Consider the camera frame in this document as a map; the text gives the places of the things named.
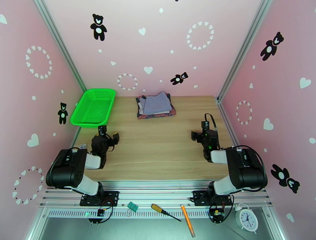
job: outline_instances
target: pink wall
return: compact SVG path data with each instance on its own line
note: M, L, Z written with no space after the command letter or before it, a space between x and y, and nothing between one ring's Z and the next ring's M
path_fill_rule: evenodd
M45 2L87 88L216 96L261 0ZM104 41L90 28L94 13L104 17ZM188 78L172 85L184 72Z
M240 143L263 157L268 194L294 240L315 239L315 8L313 0L273 2L223 102ZM284 41L263 61L260 53L277 32ZM272 164L300 183L297 194L289 181L279 185Z
M69 119L82 92L33 1L3 1L0 36L0 239L20 240L46 189L49 166L74 137ZM67 104L65 125L57 114L61 102Z

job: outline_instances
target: green basket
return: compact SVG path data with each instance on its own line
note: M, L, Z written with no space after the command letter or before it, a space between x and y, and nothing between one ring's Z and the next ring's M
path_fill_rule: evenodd
M106 125L113 107L116 92L108 88L87 90L74 110L70 122L83 128Z

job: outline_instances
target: white alarm clock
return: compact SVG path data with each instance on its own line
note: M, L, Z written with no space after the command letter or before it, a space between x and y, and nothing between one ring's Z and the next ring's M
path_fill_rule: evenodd
M258 229L258 219L254 212L243 203L236 204L235 211L237 225L244 231L254 232L257 234L256 230Z

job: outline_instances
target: folded clothes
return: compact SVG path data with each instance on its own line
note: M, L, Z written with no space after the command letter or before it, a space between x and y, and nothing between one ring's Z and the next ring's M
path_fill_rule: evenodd
M166 112L172 109L170 100L165 92L161 92L157 96L148 96L145 100L141 101L141 104L144 108L144 114L147 115Z
M136 102L137 102L137 106L138 106L137 118L138 119L161 118L161 117L168 117L168 116L176 115L177 112L171 103L170 94L165 93L165 95L167 96L167 98L170 102L170 106L171 106L171 110L169 111L169 113L157 113L157 114L150 114L150 115L141 114L140 109L143 107L141 104L141 101L144 102L143 100L145 100L145 103L146 103L146 99L147 99L147 97L143 95L143 96L139 96L136 98Z

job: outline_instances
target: pencil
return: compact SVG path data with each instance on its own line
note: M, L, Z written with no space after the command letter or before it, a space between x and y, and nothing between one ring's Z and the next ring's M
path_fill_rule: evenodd
M195 238L195 233L194 233L194 231L193 231L193 227L192 227L192 225L191 225L191 222L190 222L190 219L189 219L189 217L188 217L188 214L186 213L185 207L184 207L183 205L181 205L181 209L182 209L182 212L183 212L183 214L184 214L185 221L186 221L186 223L187 223L187 225L188 225L188 227L189 227L191 236L192 236L193 238Z

